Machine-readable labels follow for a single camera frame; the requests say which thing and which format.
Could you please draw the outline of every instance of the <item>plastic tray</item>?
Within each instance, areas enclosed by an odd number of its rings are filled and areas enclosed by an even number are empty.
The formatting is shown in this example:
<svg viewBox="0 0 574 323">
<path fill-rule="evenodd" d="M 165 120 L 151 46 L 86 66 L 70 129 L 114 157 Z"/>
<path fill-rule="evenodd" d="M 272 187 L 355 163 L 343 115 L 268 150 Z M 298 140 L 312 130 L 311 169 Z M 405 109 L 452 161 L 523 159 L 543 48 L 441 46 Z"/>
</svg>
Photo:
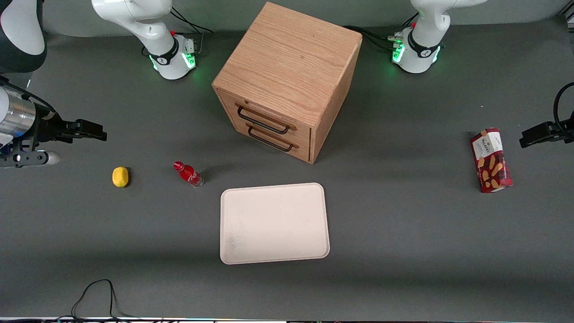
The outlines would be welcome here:
<svg viewBox="0 0 574 323">
<path fill-rule="evenodd" d="M 329 254 L 325 193 L 317 183 L 229 189 L 221 195 L 226 264 L 323 258 Z"/>
</svg>

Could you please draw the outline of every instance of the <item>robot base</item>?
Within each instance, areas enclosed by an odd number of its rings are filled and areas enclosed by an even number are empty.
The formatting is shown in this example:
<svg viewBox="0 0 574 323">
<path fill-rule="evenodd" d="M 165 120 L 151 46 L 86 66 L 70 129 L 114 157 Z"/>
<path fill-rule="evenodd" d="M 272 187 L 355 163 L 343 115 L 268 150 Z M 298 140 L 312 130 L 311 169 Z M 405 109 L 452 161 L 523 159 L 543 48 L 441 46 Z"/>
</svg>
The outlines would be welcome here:
<svg viewBox="0 0 574 323">
<path fill-rule="evenodd" d="M 396 32 L 394 35 L 398 39 L 404 40 L 412 30 L 411 27 L 405 28 L 403 31 Z M 417 52 L 409 45 L 408 41 L 401 41 L 398 47 L 393 52 L 393 63 L 399 65 L 403 70 L 413 74 L 425 72 L 436 62 L 437 55 L 439 54 L 440 46 L 434 53 L 429 51 L 428 57 L 421 58 Z"/>
<path fill-rule="evenodd" d="M 168 65 L 160 65 L 152 60 L 153 68 L 160 73 L 164 79 L 176 80 L 184 77 L 196 66 L 195 44 L 193 39 L 187 39 L 182 35 L 175 35 L 174 38 L 179 43 L 179 52 Z"/>
</svg>

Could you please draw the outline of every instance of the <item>black metal handle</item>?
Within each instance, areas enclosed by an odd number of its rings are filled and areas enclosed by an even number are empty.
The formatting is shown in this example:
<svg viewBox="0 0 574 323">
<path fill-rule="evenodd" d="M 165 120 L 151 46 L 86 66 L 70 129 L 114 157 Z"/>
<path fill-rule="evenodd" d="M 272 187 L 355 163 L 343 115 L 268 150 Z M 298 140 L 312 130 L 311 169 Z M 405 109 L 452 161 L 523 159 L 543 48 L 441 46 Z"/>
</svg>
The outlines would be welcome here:
<svg viewBox="0 0 574 323">
<path fill-rule="evenodd" d="M 252 133 L 251 133 L 251 130 L 253 130 L 253 127 L 252 127 L 252 126 L 249 126 L 249 130 L 247 131 L 247 133 L 249 134 L 249 136 L 250 136 L 251 138 L 255 138 L 255 139 L 261 141 L 261 142 L 264 143 L 264 144 L 270 145 L 271 147 L 277 148 L 277 149 L 279 149 L 280 151 L 283 151 L 283 152 L 289 152 L 289 151 L 291 151 L 291 149 L 293 149 L 293 144 L 290 144 L 290 145 L 289 145 L 289 148 L 283 148 L 283 147 L 281 147 L 281 146 L 279 146 L 279 145 L 277 145 L 277 144 L 272 143 L 272 142 L 269 141 L 269 140 L 265 140 L 265 139 L 263 139 L 263 138 L 261 138 L 261 137 L 259 137 L 259 136 L 256 136 L 256 135 L 252 134 Z"/>
<path fill-rule="evenodd" d="M 255 120 L 255 119 L 253 119 L 253 118 L 250 118 L 250 117 L 248 117 L 248 116 L 245 116 L 245 115 L 241 114 L 241 111 L 243 110 L 243 106 L 241 106 L 241 105 L 237 105 L 237 106 L 239 106 L 239 108 L 237 109 L 237 114 L 239 114 L 239 116 L 240 116 L 242 119 L 245 119 L 245 120 L 247 120 L 247 121 L 251 121 L 252 123 L 254 123 L 254 124 L 256 124 L 256 125 L 258 125 L 258 126 L 260 126 L 260 127 L 262 127 L 262 128 L 265 128 L 265 129 L 267 129 L 267 130 L 269 130 L 269 131 L 272 131 L 272 132 L 278 133 L 278 134 L 285 134 L 285 133 L 287 133 L 287 130 L 289 130 L 289 126 L 288 126 L 288 125 L 285 126 L 285 130 L 279 130 L 279 129 L 275 129 L 275 128 L 272 127 L 272 126 L 268 126 L 268 125 L 266 125 L 266 124 L 263 124 L 263 123 L 261 123 L 261 122 Z"/>
</svg>

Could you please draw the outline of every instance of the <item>red bottle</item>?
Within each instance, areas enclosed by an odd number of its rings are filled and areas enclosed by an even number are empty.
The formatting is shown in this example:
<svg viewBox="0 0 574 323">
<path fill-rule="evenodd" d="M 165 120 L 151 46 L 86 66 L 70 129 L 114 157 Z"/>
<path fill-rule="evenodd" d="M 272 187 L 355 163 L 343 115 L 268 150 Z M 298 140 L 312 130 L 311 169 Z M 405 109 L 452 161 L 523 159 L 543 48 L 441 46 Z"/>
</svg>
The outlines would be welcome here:
<svg viewBox="0 0 574 323">
<path fill-rule="evenodd" d="M 173 168 L 180 174 L 181 179 L 188 182 L 193 187 L 203 185 L 203 177 L 196 172 L 193 167 L 185 165 L 180 161 L 173 163 Z"/>
</svg>

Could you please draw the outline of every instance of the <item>wooden drawer cabinet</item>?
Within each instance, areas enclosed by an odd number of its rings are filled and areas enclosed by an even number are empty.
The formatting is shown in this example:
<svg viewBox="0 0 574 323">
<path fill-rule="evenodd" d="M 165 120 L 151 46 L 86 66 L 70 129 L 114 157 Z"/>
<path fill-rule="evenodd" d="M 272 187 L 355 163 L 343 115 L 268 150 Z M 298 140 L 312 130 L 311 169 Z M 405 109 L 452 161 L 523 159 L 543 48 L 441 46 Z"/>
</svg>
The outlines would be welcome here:
<svg viewBox="0 0 574 323">
<path fill-rule="evenodd" d="M 239 133 L 314 163 L 347 96 L 361 40 L 268 2 L 212 86 Z"/>
</svg>

